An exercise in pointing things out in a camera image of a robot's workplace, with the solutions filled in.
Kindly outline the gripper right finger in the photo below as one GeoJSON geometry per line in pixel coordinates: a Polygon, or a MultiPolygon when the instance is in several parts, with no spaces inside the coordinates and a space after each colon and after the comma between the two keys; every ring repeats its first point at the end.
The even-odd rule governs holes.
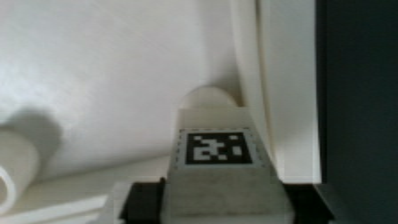
{"type": "Polygon", "coordinates": [[[285,184],[295,218],[294,224],[329,224],[335,214],[313,184],[285,184]]]}

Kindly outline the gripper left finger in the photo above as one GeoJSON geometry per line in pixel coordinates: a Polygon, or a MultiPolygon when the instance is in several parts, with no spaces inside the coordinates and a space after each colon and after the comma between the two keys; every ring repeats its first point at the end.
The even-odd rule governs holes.
{"type": "Polygon", "coordinates": [[[157,182],[134,183],[120,213],[123,224],[162,224],[164,191],[166,178],[157,182]]]}

